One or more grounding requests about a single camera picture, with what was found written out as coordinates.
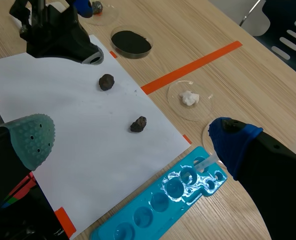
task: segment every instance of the teal silicone gripper pad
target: teal silicone gripper pad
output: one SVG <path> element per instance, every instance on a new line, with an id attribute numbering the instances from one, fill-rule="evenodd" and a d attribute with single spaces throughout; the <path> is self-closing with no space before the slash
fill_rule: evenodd
<path id="1" fill-rule="evenodd" d="M 49 156 L 55 137 L 49 116 L 33 114 L 1 126 L 9 129 L 12 147 L 27 169 L 34 171 Z"/>
<path id="2" fill-rule="evenodd" d="M 195 148 L 144 192 L 94 230 L 90 240 L 159 239 L 200 197 L 209 197 L 227 180 L 216 164 L 196 172 L 209 155 Z"/>

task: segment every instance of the white paper sheet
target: white paper sheet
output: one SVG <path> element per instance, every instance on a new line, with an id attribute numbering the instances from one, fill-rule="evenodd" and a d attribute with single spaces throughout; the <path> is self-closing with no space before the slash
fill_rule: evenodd
<path id="1" fill-rule="evenodd" d="M 33 173 L 53 210 L 63 207 L 76 237 L 189 147 L 95 36 L 101 65 L 23 53 L 0 59 L 0 115 L 5 122 L 41 113 L 55 124 L 50 156 Z M 115 85 L 101 91 L 99 78 Z M 129 132 L 147 117 L 141 133 Z"/>

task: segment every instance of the orange tape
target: orange tape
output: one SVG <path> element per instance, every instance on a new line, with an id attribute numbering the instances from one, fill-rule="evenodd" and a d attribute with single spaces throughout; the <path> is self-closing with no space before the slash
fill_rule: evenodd
<path id="1" fill-rule="evenodd" d="M 63 230 L 67 234 L 68 238 L 71 238 L 71 236 L 77 231 L 74 227 L 72 221 L 68 217 L 66 211 L 63 209 L 63 207 L 59 208 L 57 211 L 54 212 L 56 214 L 59 222 L 61 223 L 61 226 L 63 227 Z"/>
<path id="2" fill-rule="evenodd" d="M 192 144 L 191 140 L 184 134 L 183 137 L 187 140 L 189 144 Z"/>
<path id="3" fill-rule="evenodd" d="M 118 57 L 113 51 L 110 51 L 110 54 L 111 54 L 115 59 Z"/>
<path id="4" fill-rule="evenodd" d="M 216 50 L 208 55 L 203 56 L 202 58 L 199 58 L 198 60 L 195 60 L 177 70 L 174 70 L 173 72 L 170 72 L 148 84 L 143 86 L 141 89 L 148 95 L 150 93 L 153 93 L 154 91 L 164 87 L 165 85 L 168 85 L 175 80 L 193 72 L 194 70 L 224 56 L 225 54 L 228 54 L 229 52 L 239 48 L 242 46 L 242 43 L 239 41 L 235 41 L 227 46 L 224 46 L 223 48 Z"/>

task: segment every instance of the white cotton ball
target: white cotton ball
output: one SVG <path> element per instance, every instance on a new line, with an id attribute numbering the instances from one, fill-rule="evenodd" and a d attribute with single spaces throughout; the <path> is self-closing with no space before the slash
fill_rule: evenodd
<path id="1" fill-rule="evenodd" d="M 187 106 L 197 104 L 200 100 L 200 96 L 196 93 L 192 93 L 191 91 L 185 91 L 179 94 L 179 96 L 182 97 L 182 102 Z"/>

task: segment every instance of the brown rock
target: brown rock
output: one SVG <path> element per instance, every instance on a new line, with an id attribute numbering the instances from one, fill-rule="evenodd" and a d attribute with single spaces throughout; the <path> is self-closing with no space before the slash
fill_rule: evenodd
<path id="1" fill-rule="evenodd" d="M 130 130 L 134 133 L 139 133 L 143 131 L 146 125 L 147 125 L 147 118 L 145 118 L 144 116 L 141 116 L 131 124 Z"/>
<path id="2" fill-rule="evenodd" d="M 99 79 L 99 86 L 103 91 L 107 91 L 114 85 L 113 76 L 110 74 L 105 74 Z"/>

